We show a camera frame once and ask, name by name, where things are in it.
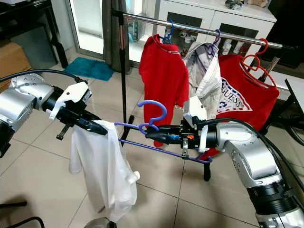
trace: gray curtain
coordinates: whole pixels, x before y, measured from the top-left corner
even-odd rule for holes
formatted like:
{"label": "gray curtain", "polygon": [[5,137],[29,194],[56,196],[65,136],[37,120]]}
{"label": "gray curtain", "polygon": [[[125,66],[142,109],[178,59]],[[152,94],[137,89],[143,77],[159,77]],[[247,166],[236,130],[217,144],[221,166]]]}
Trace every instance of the gray curtain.
{"label": "gray curtain", "polygon": [[[115,71],[121,72],[119,57],[119,25],[118,17],[112,17],[111,9],[126,12],[125,0],[103,0],[102,21],[104,33],[104,60]],[[130,71],[129,35],[127,20],[124,20],[125,30],[125,70]]]}

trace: white jacket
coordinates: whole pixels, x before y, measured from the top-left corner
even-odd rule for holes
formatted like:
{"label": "white jacket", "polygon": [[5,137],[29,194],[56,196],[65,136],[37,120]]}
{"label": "white jacket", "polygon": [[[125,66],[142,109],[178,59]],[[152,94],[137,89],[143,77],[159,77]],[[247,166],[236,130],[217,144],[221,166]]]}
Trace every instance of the white jacket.
{"label": "white jacket", "polygon": [[209,43],[193,42],[184,58],[189,71],[189,97],[197,96],[207,110],[208,119],[215,118],[222,89],[218,48],[208,55]]}
{"label": "white jacket", "polygon": [[84,168],[93,207],[97,212],[105,207],[110,221],[117,222],[136,202],[139,173],[132,172],[114,123],[96,122],[108,130],[107,135],[74,126],[69,170],[75,174]]}

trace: rack stand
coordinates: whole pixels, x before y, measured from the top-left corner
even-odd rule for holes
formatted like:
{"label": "rack stand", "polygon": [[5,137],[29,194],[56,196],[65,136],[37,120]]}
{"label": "rack stand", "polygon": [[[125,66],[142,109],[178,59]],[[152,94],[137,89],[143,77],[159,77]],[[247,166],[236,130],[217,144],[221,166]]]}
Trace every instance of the rack stand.
{"label": "rack stand", "polygon": [[[143,16],[138,16],[134,14],[129,14],[129,13],[124,13],[122,11],[116,11],[112,10],[112,16],[118,17],[119,21],[119,31],[120,31],[120,61],[121,61],[121,75],[122,75],[122,92],[123,92],[123,121],[126,123],[127,121],[127,112],[126,112],[126,89],[125,89],[125,42],[126,42],[126,37],[125,37],[125,32],[124,32],[124,19],[134,19],[134,20],[140,20],[144,21],[150,24],[154,25],[161,25],[161,26],[166,26],[166,27],[171,27],[172,23],[163,21],[163,20],[158,20],[158,19],[153,19],[153,18],[148,18],[148,17],[143,17]],[[198,28],[194,26],[188,26],[188,25],[183,25],[183,24],[178,24],[178,23],[173,23],[173,26],[176,29],[181,29],[185,31],[190,31],[190,32],[196,32],[196,33],[203,33],[207,35],[212,35],[217,37],[219,34],[217,31],[213,31],[210,29],[205,29],[205,28]],[[250,37],[244,37],[244,36],[239,36],[239,35],[234,35],[226,32],[221,32],[220,36],[222,38],[229,38],[232,40],[237,40],[237,41],[242,41],[245,43],[250,43],[250,44],[256,44],[260,46],[266,46],[266,42],[255,39],[255,38],[250,38]],[[269,64],[269,67],[267,68],[268,70],[273,69],[273,67],[276,65],[276,63],[279,61],[280,57],[282,56],[282,51],[287,51],[287,50],[294,50],[294,47],[291,46],[286,46],[282,44],[277,44],[273,42],[268,42],[268,47],[269,48],[275,48],[281,50],[271,61]],[[134,121],[134,116],[131,115],[129,118],[128,123],[131,124]],[[125,140],[128,136],[130,128],[124,128],[123,135],[122,135],[122,140]],[[208,181],[211,178],[211,172],[210,172],[210,164],[205,164],[204,165],[204,180]]]}

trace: doormat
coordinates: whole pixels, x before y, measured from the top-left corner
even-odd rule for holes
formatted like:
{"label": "doormat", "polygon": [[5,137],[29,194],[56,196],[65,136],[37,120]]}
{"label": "doormat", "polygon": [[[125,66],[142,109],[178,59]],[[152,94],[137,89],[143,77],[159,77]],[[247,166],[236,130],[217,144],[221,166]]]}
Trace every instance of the doormat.
{"label": "doormat", "polygon": [[65,69],[65,72],[83,76],[95,78],[103,81],[109,81],[114,73],[105,62],[78,57]]}

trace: cardboard box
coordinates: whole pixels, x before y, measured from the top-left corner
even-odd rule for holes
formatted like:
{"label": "cardboard box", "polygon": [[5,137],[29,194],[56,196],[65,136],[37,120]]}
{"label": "cardboard box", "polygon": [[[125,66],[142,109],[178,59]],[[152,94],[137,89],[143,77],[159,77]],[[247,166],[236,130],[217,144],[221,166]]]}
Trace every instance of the cardboard box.
{"label": "cardboard box", "polygon": [[[27,71],[31,68],[28,58],[21,46],[10,41],[0,42],[0,78]],[[1,82],[0,88],[7,85],[9,81]]]}
{"label": "cardboard box", "polygon": [[4,90],[6,90],[10,85],[10,81],[7,82],[4,86],[0,87],[0,93],[2,93]]}

